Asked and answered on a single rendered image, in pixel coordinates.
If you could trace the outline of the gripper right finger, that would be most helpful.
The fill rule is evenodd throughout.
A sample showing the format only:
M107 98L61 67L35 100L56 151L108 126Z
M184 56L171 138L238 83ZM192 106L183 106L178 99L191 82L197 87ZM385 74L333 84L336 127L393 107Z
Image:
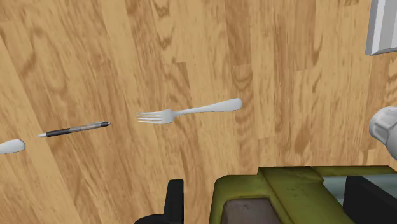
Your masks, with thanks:
M348 176L343 210L355 224L397 224L397 198L363 176Z

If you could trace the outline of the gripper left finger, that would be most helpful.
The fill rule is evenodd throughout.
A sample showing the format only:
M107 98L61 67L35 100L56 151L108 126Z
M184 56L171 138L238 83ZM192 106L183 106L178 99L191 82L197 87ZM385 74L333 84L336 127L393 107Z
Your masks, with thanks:
M162 214L139 218L134 224L184 224L184 184L182 179L168 182Z

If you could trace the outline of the white ribbed bottle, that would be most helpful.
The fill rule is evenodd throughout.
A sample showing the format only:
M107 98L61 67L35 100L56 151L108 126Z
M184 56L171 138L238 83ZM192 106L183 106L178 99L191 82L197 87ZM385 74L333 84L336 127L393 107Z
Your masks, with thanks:
M397 160L397 106L387 106L376 112L370 120L369 133Z

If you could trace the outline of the silver fork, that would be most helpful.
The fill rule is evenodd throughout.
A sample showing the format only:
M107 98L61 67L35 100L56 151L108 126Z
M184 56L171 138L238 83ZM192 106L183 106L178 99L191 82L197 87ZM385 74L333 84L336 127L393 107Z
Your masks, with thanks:
M187 115L192 113L209 113L209 112L227 112L237 111L242 108L242 99L235 98L227 101L217 102L197 108L184 109L180 111L173 111L166 109L155 112L136 113L137 121L142 123L152 124L168 124L172 123L177 116Z

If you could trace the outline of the olive green furniture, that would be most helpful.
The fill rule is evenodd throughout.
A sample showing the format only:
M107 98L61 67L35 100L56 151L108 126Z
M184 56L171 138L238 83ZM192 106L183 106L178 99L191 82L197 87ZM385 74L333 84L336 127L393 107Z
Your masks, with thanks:
M209 224L355 224L343 210L348 176L397 198L397 171L388 166L260 167L215 181Z

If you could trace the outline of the grey and black pen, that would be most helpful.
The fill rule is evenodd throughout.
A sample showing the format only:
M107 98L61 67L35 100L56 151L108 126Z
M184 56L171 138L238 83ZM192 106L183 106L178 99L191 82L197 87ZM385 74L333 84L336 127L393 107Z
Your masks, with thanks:
M83 125L83 126L79 126L79 127L71 127L71 128L66 128L66 129L45 132L45 133L39 134L38 137L60 136L60 135L64 135L64 134L70 134L73 132L80 132L80 131L85 131L85 130L107 127L110 124L111 124L110 122L96 122L96 123L91 123L91 124Z

